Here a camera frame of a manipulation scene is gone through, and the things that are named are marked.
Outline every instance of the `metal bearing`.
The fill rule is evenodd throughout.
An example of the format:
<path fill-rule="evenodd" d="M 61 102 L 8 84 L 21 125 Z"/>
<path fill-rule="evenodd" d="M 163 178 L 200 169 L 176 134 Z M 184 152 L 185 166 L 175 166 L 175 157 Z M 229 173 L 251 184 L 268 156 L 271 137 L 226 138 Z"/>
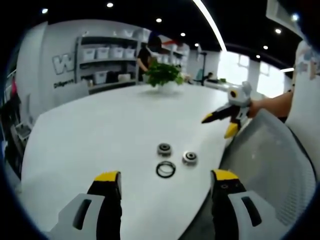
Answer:
<path fill-rule="evenodd" d="M 183 164 L 187 166 L 194 166 L 198 162 L 197 154 L 192 151 L 186 151 L 182 157 Z"/>
<path fill-rule="evenodd" d="M 172 153 L 171 146 L 167 143 L 160 143 L 157 147 L 157 153 L 162 157 L 169 157 Z"/>

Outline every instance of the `window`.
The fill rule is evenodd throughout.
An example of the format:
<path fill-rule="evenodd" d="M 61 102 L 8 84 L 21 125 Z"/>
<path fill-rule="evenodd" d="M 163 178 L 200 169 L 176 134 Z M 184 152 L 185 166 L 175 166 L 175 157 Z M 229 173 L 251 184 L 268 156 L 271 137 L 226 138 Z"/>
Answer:
<path fill-rule="evenodd" d="M 240 85 L 248 80 L 249 57 L 230 51 L 220 52 L 217 77 Z"/>
<path fill-rule="evenodd" d="M 284 93 L 285 74 L 280 69 L 265 62 L 260 63 L 260 74 L 256 91 L 268 98 L 274 98 Z"/>

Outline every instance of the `black ceiling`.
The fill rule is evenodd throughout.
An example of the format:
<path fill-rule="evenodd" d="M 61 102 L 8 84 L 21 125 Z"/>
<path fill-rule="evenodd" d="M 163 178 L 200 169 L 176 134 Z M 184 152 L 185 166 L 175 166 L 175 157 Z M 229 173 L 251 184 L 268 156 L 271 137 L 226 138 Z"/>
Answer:
<path fill-rule="evenodd" d="M 112 8 L 106 3 L 112 2 Z M 301 38 L 266 17 L 267 0 L 202 0 L 213 17 L 228 51 L 261 59 L 278 68 L 292 67 Z M 48 8 L 41 14 L 41 8 Z M 217 38 L 192 0 L 54 0 L 35 6 L 32 25 L 75 19 L 106 19 L 145 27 L 192 48 L 200 43 L 204 51 L 219 51 Z M 281 28 L 280 35 L 275 28 Z"/>

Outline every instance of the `green plant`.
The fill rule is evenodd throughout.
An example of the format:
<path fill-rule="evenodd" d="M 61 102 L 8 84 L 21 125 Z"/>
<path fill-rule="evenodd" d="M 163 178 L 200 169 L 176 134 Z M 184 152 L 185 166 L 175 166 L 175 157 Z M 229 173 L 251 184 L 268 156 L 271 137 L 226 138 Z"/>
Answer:
<path fill-rule="evenodd" d="M 145 73 L 149 76 L 148 84 L 155 87 L 157 84 L 163 86 L 168 82 L 175 81 L 178 85 L 184 83 L 184 79 L 177 67 L 154 61 Z"/>

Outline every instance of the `rubber o-ring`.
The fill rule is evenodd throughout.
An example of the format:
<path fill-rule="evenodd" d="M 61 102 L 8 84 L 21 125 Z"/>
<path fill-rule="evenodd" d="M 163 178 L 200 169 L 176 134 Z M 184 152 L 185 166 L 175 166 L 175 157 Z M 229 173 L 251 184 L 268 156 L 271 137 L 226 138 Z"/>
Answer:
<path fill-rule="evenodd" d="M 171 167 L 172 171 L 171 172 L 163 171 L 163 170 L 160 169 L 162 166 L 169 166 L 169 167 Z M 170 161 L 162 161 L 155 168 L 155 173 L 160 178 L 163 178 L 163 179 L 171 178 L 175 174 L 175 172 L 176 172 L 176 166 Z"/>

